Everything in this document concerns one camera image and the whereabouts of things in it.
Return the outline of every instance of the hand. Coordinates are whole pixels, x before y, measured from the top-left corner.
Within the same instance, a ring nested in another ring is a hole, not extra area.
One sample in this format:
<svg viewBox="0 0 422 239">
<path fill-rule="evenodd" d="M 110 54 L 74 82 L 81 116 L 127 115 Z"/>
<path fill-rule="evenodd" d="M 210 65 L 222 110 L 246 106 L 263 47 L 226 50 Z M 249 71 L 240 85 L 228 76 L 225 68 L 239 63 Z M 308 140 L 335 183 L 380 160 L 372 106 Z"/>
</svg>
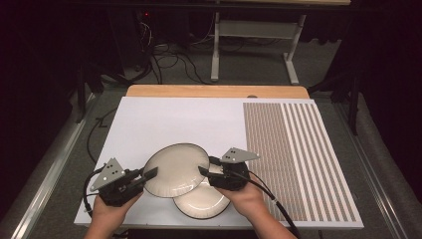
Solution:
<svg viewBox="0 0 422 239">
<path fill-rule="evenodd" d="M 251 179 L 258 182 L 251 173 Z M 239 191 L 215 188 L 232 201 L 236 210 L 252 224 L 258 238 L 261 239 L 294 239 L 296 238 L 282 223 L 271 215 L 264 202 L 263 191 L 248 182 Z"/>
<path fill-rule="evenodd" d="M 251 173 L 250 176 L 252 180 L 258 182 L 255 175 Z M 239 191 L 229 191 L 217 187 L 215 189 L 232 201 L 236 210 L 248 219 L 262 213 L 270 214 L 264 202 L 263 191 L 250 182 Z"/>
<path fill-rule="evenodd" d="M 123 223 L 127 211 L 139 199 L 141 194 L 124 203 L 122 207 L 107 206 L 99 196 L 96 196 L 93 220 L 85 238 L 109 238 Z"/>
</svg>

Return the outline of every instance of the ceramic plate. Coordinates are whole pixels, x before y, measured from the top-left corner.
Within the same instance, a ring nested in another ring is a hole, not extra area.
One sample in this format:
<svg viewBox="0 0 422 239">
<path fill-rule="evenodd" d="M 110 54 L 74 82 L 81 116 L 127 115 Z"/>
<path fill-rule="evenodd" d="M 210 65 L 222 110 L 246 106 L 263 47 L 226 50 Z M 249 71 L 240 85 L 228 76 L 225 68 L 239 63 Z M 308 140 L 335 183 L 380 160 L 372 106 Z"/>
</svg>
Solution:
<svg viewBox="0 0 422 239">
<path fill-rule="evenodd" d="M 158 174 L 148 180 L 145 189 L 158 197 L 176 197 L 197 187 L 204 176 L 198 166 L 209 168 L 207 152 L 192 143 L 178 143 L 158 151 L 146 163 L 144 172 L 158 167 Z"/>
<path fill-rule="evenodd" d="M 210 165 L 210 172 L 220 172 L 221 166 Z M 223 196 L 205 178 L 199 186 L 184 195 L 174 197 L 177 208 L 187 216 L 196 219 L 208 219 L 220 214 L 229 205 L 230 200 Z"/>
</svg>

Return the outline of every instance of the black cable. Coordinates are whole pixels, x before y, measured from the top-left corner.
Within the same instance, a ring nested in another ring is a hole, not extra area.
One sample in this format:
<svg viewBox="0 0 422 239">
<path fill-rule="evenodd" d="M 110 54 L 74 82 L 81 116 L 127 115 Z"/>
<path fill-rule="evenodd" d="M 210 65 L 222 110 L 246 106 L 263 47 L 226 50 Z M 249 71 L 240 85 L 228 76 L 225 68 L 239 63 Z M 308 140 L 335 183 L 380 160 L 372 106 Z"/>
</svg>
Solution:
<svg viewBox="0 0 422 239">
<path fill-rule="evenodd" d="M 229 40 L 229 39 L 230 40 L 237 40 L 237 38 L 225 37 L 225 38 L 222 38 L 222 42 L 223 41 L 228 42 L 227 40 Z M 240 41 L 237 41 L 236 43 L 239 43 L 239 42 L 240 42 L 240 46 L 238 48 L 234 49 L 234 50 L 225 50 L 222 46 L 220 46 L 220 51 L 221 52 L 227 52 L 227 53 L 237 52 L 237 51 L 241 50 L 245 46 L 245 40 L 244 39 L 241 39 Z"/>
<path fill-rule="evenodd" d="M 93 135 L 94 129 L 97 128 L 98 125 L 100 125 L 99 127 L 106 127 L 106 125 L 103 125 L 104 119 L 106 117 L 108 117 L 108 115 L 110 115 L 111 113 L 115 112 L 117 110 L 117 108 L 112 109 L 111 111 L 109 111 L 108 113 L 106 113 L 103 117 L 101 118 L 96 118 L 96 124 L 94 124 L 93 128 L 91 128 L 90 134 L 88 134 L 88 138 L 87 138 L 87 152 L 88 155 L 90 156 L 90 159 L 93 163 L 97 163 L 96 159 L 94 158 L 93 154 L 91 153 L 90 150 L 90 141 L 91 141 L 91 136 Z"/>
<path fill-rule="evenodd" d="M 269 192 L 271 192 L 271 190 L 270 190 L 270 187 L 268 187 L 267 186 L 267 184 L 265 184 L 265 182 L 264 182 L 264 180 L 263 179 L 261 179 L 261 177 L 259 177 L 257 174 L 255 174 L 255 172 L 253 172 L 253 171 L 249 171 L 250 173 L 252 173 L 252 174 L 254 174 L 254 176 L 256 176 L 257 178 L 258 178 L 258 180 L 260 180 L 261 181 L 261 183 L 267 188 L 267 190 L 269 191 Z"/>
<path fill-rule="evenodd" d="M 323 239 L 323 236 L 322 236 L 322 231 L 321 231 L 321 230 L 318 230 L 318 231 L 317 231 L 317 234 L 318 234 L 318 236 L 319 236 L 319 239 Z"/>
<path fill-rule="evenodd" d="M 93 217 L 93 209 L 91 208 L 91 205 L 88 203 L 88 196 L 87 196 L 87 189 L 88 189 L 88 185 L 90 184 L 91 178 L 93 178 L 96 174 L 100 173 L 103 171 L 103 169 L 105 168 L 106 165 L 104 165 L 103 167 L 94 170 L 92 173 L 90 173 L 90 175 L 87 177 L 87 179 L 85 180 L 84 183 L 84 205 L 85 205 L 85 209 L 86 212 L 90 215 L 90 217 Z"/>
<path fill-rule="evenodd" d="M 270 46 L 270 45 L 273 45 L 273 44 L 276 44 L 276 43 L 279 43 L 280 41 L 282 41 L 282 39 L 278 39 L 278 38 L 273 38 L 268 43 L 257 43 L 257 42 L 248 41 L 248 40 L 251 40 L 251 39 L 256 39 L 256 38 L 245 38 L 244 41 L 248 45 L 259 46 L 259 47 Z"/>
<path fill-rule="evenodd" d="M 85 180 L 85 183 L 84 183 L 84 197 L 83 197 L 83 200 L 84 200 L 84 205 L 85 205 L 86 212 L 90 215 L 90 217 L 93 217 L 93 209 L 92 209 L 90 203 L 88 202 L 88 196 L 95 195 L 96 193 L 87 194 L 88 185 L 90 184 L 91 179 L 95 175 L 101 173 L 105 167 L 106 167 L 106 165 L 104 165 L 103 167 L 101 167 L 101 168 L 93 171 L 92 173 L 90 173 L 90 175 L 87 177 L 87 179 Z M 125 234 L 126 232 L 127 231 L 123 231 L 122 233 L 119 233 L 119 234 L 112 234 L 112 237 L 113 238 L 126 238 L 127 237 L 127 234 Z"/>
<path fill-rule="evenodd" d="M 158 84 L 159 84 L 159 85 L 162 85 L 162 74 L 161 74 L 161 68 L 160 68 L 160 66 L 158 65 L 158 61 L 157 61 L 157 59 L 155 58 L 155 56 L 154 56 L 154 55 L 152 55 L 152 59 L 154 59 L 155 65 L 156 65 L 156 66 L 157 66 L 157 68 L 158 68 L 159 79 L 157 78 L 157 82 L 158 82 Z"/>
<path fill-rule="evenodd" d="M 248 182 L 250 182 L 250 183 L 252 183 L 252 184 L 254 184 L 255 186 L 257 186 L 258 188 L 260 188 L 261 190 L 263 190 L 269 197 L 270 197 L 270 199 L 273 201 L 273 202 L 276 202 L 276 205 L 277 205 L 277 207 L 279 208 L 279 210 L 282 212 L 282 214 L 283 214 L 283 216 L 285 217 L 285 219 L 286 219 L 286 221 L 289 223 L 289 225 L 291 226 L 291 231 L 292 231 L 292 233 L 299 239 L 299 238 L 301 238 L 301 234 L 300 234 L 300 232 L 299 232 L 299 230 L 298 230 L 298 228 L 296 227 L 296 225 L 295 225 L 295 223 L 293 222 L 293 220 L 292 220 L 292 218 L 290 217 L 290 215 L 289 215 L 289 213 L 286 211 L 286 209 L 283 207 L 283 205 L 276 199 L 276 196 L 271 192 L 271 190 L 267 190 L 267 188 L 265 188 L 265 187 L 263 187 L 262 185 L 260 185 L 258 182 L 256 182 L 256 181 L 254 181 L 254 180 L 252 180 L 252 179 L 250 179 L 250 178 L 247 178 L 247 177 L 245 177 L 245 176 L 243 176 L 242 174 L 240 174 L 240 173 L 237 173 L 237 172 L 235 172 L 235 171 L 231 171 L 231 170 L 228 170 L 228 172 L 230 172 L 230 173 L 232 173 L 232 174 L 234 174 L 234 175 L 236 175 L 236 176 L 238 176 L 238 177 L 240 177 L 240 178 L 242 178 L 242 179 L 244 179 L 244 180 L 247 180 Z"/>
<path fill-rule="evenodd" d="M 161 47 L 162 45 L 165 45 L 167 47 L 167 49 L 165 49 L 165 50 L 157 50 L 156 49 L 156 48 Z M 166 52 L 169 52 L 170 51 L 170 45 L 168 43 L 164 43 L 164 44 L 161 44 L 161 45 L 156 45 L 154 48 L 156 49 L 156 51 L 160 51 L 160 52 L 154 52 L 154 55 L 161 55 L 163 53 L 166 53 Z"/>
<path fill-rule="evenodd" d="M 199 49 L 199 50 L 213 49 L 214 48 L 214 42 L 211 41 L 212 39 L 214 39 L 214 38 L 212 37 L 212 38 L 209 38 L 209 39 L 202 41 L 200 43 L 191 44 L 190 46 L 192 48 Z"/>
<path fill-rule="evenodd" d="M 162 60 L 162 59 L 164 59 L 164 58 L 169 58 L 169 57 L 175 58 L 175 59 L 176 59 L 176 61 L 174 61 L 174 63 L 172 63 L 172 64 L 171 64 L 171 65 L 169 65 L 169 66 L 165 66 L 165 67 L 163 67 L 163 66 L 161 66 L 161 65 L 160 65 L 160 68 L 161 68 L 161 69 L 168 69 L 168 68 L 172 68 L 172 67 L 176 66 L 176 64 L 179 62 L 179 57 L 177 57 L 176 55 L 163 56 L 163 57 L 159 58 L 159 59 L 157 60 L 157 62 L 161 61 L 161 60 Z"/>
<path fill-rule="evenodd" d="M 204 82 L 202 79 L 201 79 L 201 77 L 198 75 L 198 72 L 196 71 L 196 66 L 195 66 L 195 64 L 192 62 L 192 60 L 186 55 L 186 54 L 184 54 L 184 53 L 176 53 L 176 55 L 178 56 L 178 55 L 182 55 L 182 56 L 184 56 L 188 61 L 189 61 L 189 63 L 192 65 L 192 67 L 193 67 L 193 72 L 195 73 L 195 76 L 198 78 L 198 80 L 199 80 L 199 82 L 200 83 L 202 83 L 202 84 L 204 84 L 204 85 L 213 85 L 212 83 L 207 83 L 207 82 Z"/>
<path fill-rule="evenodd" d="M 155 75 L 155 78 L 157 79 L 157 83 L 159 84 L 159 78 L 158 78 L 158 75 L 157 75 L 157 73 L 155 72 L 155 70 L 152 68 L 152 73 Z"/>
<path fill-rule="evenodd" d="M 196 83 L 201 83 L 200 81 L 197 81 L 197 80 L 195 80 L 195 79 L 193 79 L 190 75 L 189 75 L 189 73 L 187 72 L 187 64 L 186 64 L 186 61 L 185 60 L 183 60 L 182 58 L 179 58 L 179 60 L 184 64 L 184 66 L 185 66 L 185 73 L 186 73 L 186 76 L 190 79 L 190 80 L 192 80 L 193 82 L 196 82 Z"/>
</svg>

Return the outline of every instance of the finger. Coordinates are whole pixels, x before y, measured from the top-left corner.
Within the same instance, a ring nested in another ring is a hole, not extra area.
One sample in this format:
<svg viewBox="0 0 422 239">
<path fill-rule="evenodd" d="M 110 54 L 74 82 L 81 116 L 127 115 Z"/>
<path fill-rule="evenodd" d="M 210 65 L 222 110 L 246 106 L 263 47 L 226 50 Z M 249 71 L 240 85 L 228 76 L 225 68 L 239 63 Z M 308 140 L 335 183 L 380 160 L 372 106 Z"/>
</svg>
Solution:
<svg viewBox="0 0 422 239">
<path fill-rule="evenodd" d="M 131 198 L 130 200 L 128 200 L 126 203 L 124 203 L 123 207 L 128 210 L 140 198 L 140 196 L 142 195 L 142 193 L 143 192 L 137 194 L 136 196 L 134 196 L 133 198 Z"/>
</svg>

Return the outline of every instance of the metal frame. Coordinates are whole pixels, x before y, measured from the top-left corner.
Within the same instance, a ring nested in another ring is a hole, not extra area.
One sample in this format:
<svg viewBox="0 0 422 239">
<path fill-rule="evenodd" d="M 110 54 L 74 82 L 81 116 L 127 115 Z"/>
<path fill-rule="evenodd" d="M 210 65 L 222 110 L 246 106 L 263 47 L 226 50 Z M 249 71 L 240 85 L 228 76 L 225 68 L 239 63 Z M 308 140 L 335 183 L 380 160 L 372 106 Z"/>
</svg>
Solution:
<svg viewBox="0 0 422 239">
<path fill-rule="evenodd" d="M 80 7 L 136 7 L 150 10 L 190 10 L 206 12 L 274 12 L 274 13 L 335 13 L 335 14 L 360 14 L 379 12 L 378 9 L 359 9 L 350 6 L 340 5 L 301 5 L 301 4 L 280 4 L 280 3 L 221 3 L 205 1 L 201 3 L 174 3 L 174 2 L 137 2 L 130 0 L 65 0 L 64 4 Z"/>
<path fill-rule="evenodd" d="M 94 94 L 90 95 L 88 102 L 90 103 L 88 113 L 90 113 L 94 108 L 94 104 L 97 102 Z M 87 118 L 82 119 L 81 122 L 75 124 L 75 126 L 72 128 L 72 135 L 64 145 L 64 149 L 61 150 L 61 152 L 56 156 L 52 166 L 50 167 L 50 170 L 47 172 L 47 175 L 44 178 L 37 193 L 35 194 L 31 204 L 26 210 L 19 225 L 16 227 L 12 236 L 13 239 L 29 237 L 32 228 L 38 221 L 38 218 L 41 216 L 41 213 L 43 212 L 51 194 L 53 193 L 56 183 L 58 182 L 68 161 L 69 155 L 71 154 L 72 149 L 74 148 L 74 145 L 85 126 L 86 120 Z"/>
<path fill-rule="evenodd" d="M 220 36 L 237 37 L 258 37 L 291 39 L 291 47 L 283 54 L 283 59 L 288 70 L 289 79 L 292 85 L 299 85 L 298 76 L 295 71 L 292 59 L 301 36 L 302 28 L 307 15 L 301 15 L 298 23 L 273 23 L 273 22 L 243 22 L 243 21 L 220 21 L 220 13 L 215 13 L 214 25 L 214 51 L 211 65 L 211 81 L 218 82 L 220 68 L 219 42 Z"/>
<path fill-rule="evenodd" d="M 378 204 L 379 211 L 382 213 L 382 216 L 384 217 L 385 223 L 387 224 L 392 237 L 395 239 L 407 239 L 408 236 L 406 231 L 404 230 L 402 223 L 400 222 L 400 219 L 398 218 L 394 207 L 391 204 L 390 198 L 382 187 L 381 182 L 379 181 L 378 176 L 376 175 L 376 172 L 373 169 L 370 160 L 360 143 L 359 138 L 354 135 L 354 133 L 347 125 L 348 119 L 345 109 L 341 106 L 341 104 L 334 104 L 334 108 L 337 111 L 339 117 L 342 119 L 341 122 L 343 123 L 344 128 L 347 131 L 348 136 L 350 137 L 351 142 L 353 143 L 353 146 L 358 154 L 358 162 L 362 168 L 363 175 L 368 182 L 373 197 Z"/>
</svg>

